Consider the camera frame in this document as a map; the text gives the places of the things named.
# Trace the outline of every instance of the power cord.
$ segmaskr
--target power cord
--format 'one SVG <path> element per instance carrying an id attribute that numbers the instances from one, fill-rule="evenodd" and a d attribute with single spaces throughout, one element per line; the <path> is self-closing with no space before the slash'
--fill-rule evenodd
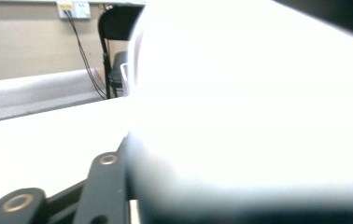
<path id="1" fill-rule="evenodd" d="M 95 87 L 95 90 L 98 92 L 98 94 L 101 96 L 103 100 L 106 99 L 106 94 L 101 90 L 101 88 L 98 86 L 98 84 L 95 82 L 94 77 L 92 76 L 92 70 L 90 69 L 89 62 L 87 60 L 86 54 L 84 53 L 83 47 L 81 46 L 80 39 L 78 37 L 78 31 L 75 26 L 74 20 L 72 19 L 72 13 L 70 10 L 64 10 L 65 15 L 68 17 L 69 22 L 71 23 L 72 29 L 75 32 L 75 35 L 78 40 L 78 48 L 80 50 L 80 55 L 83 59 L 84 65 L 86 67 L 87 73 L 89 74 L 90 79 L 92 80 L 92 85 Z"/>

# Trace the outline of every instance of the white outlet plate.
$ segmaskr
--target white outlet plate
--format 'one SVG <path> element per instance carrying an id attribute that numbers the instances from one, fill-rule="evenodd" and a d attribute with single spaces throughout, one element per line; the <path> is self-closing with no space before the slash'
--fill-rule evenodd
<path id="1" fill-rule="evenodd" d="M 57 2 L 57 8 L 61 19 L 68 19 L 64 10 L 69 10 L 74 19 L 89 19 L 92 17 L 88 2 L 62 1 Z"/>

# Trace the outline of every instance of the screw hole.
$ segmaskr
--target screw hole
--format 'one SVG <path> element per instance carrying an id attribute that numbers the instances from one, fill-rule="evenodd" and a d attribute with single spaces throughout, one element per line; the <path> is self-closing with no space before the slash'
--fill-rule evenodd
<path id="1" fill-rule="evenodd" d="M 91 224 L 106 224 L 107 217 L 106 216 L 98 216 L 92 219 Z"/>

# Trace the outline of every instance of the white table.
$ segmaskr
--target white table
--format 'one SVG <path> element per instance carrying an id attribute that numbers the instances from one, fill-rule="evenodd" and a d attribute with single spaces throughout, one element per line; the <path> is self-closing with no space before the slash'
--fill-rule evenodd
<path id="1" fill-rule="evenodd" d="M 124 112 L 118 98 L 0 121 L 0 198 L 23 188 L 49 197 L 85 179 L 127 134 Z"/>

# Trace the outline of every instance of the round hole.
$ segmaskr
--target round hole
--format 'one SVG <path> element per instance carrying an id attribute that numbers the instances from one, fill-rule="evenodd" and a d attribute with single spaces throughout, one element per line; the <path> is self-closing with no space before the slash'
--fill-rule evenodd
<path id="1" fill-rule="evenodd" d="M 108 164 L 115 163 L 117 160 L 118 160 L 117 156 L 107 155 L 107 156 L 104 156 L 103 158 L 101 158 L 100 163 L 103 165 L 108 165 Z"/>
<path id="2" fill-rule="evenodd" d="M 17 195 L 7 202 L 5 202 L 2 206 L 2 209 L 5 212 L 15 212 L 30 204 L 34 200 L 34 195 L 32 194 L 21 194 Z"/>
<path id="3" fill-rule="evenodd" d="M 98 216 L 92 219 L 91 224 L 106 224 L 107 217 L 106 216 Z"/>

